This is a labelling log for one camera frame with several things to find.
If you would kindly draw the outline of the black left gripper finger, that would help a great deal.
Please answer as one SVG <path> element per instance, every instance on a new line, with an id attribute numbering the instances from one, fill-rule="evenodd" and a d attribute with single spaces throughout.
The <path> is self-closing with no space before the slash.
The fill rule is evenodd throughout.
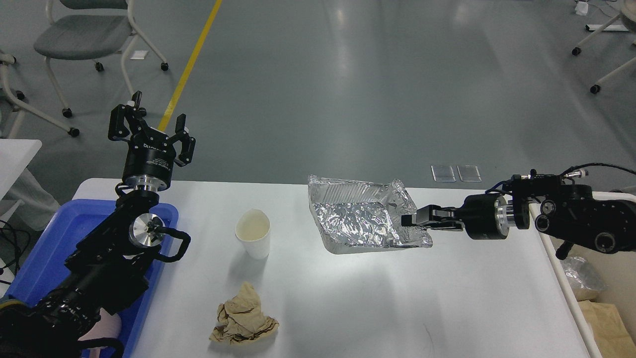
<path id="1" fill-rule="evenodd" d="M 108 139 L 124 141 L 129 146 L 153 143 L 155 135 L 145 121 L 146 112 L 141 107 L 143 93 L 135 91 L 131 100 L 119 104 L 110 114 Z"/>
<path id="2" fill-rule="evenodd" d="M 181 143 L 181 151 L 179 154 L 175 151 L 173 145 L 177 142 Z M 175 132 L 165 140 L 165 144 L 169 150 L 175 152 L 173 162 L 179 167 L 183 167 L 191 163 L 197 140 L 189 135 L 186 128 L 186 114 L 178 115 L 176 118 Z"/>

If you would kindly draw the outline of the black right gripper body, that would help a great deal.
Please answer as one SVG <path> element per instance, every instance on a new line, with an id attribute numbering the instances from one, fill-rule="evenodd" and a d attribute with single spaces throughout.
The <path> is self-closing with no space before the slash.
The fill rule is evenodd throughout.
<path id="1" fill-rule="evenodd" d="M 458 209 L 458 219 L 473 240 L 504 240 L 516 226 L 512 204 L 499 193 L 466 197 Z"/>

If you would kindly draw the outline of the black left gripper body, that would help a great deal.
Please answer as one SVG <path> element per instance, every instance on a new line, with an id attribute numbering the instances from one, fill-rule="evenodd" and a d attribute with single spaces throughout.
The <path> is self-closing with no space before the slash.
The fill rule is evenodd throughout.
<path id="1" fill-rule="evenodd" d="M 170 188 L 176 151 L 166 135 L 136 135 L 129 141 L 121 181 L 127 186 L 149 185 L 156 191 Z"/>

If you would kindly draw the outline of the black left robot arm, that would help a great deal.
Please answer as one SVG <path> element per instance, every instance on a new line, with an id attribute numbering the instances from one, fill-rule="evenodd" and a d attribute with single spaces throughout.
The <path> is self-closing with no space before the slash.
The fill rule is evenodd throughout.
<path id="1" fill-rule="evenodd" d="M 145 274 L 153 262 L 177 262 L 186 253 L 189 234 L 166 226 L 150 210 L 159 204 L 159 192 L 170 187 L 173 166 L 191 163 L 196 140 L 184 114 L 172 136 L 150 127 L 141 98 L 136 91 L 110 115 L 109 140 L 128 145 L 113 213 L 79 241 L 65 260 L 70 274 L 35 306 L 3 297 L 3 358 L 79 358 L 98 347 L 111 347 L 120 358 L 120 340 L 82 336 L 100 320 L 101 310 L 113 315 L 141 297 L 150 286 Z"/>

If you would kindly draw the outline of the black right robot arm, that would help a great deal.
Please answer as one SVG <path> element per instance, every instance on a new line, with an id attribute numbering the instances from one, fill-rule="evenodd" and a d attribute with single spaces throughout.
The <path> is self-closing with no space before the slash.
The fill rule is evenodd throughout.
<path id="1" fill-rule="evenodd" d="M 599 200 L 591 186 L 575 183 L 590 164 L 572 166 L 558 175 L 513 175 L 464 199 L 460 207 L 428 205 L 403 215 L 403 227 L 465 231 L 473 240 L 503 240 L 509 229 L 534 226 L 563 241 L 555 256 L 566 259 L 574 246 L 602 254 L 633 252 L 636 209 L 633 201 Z"/>

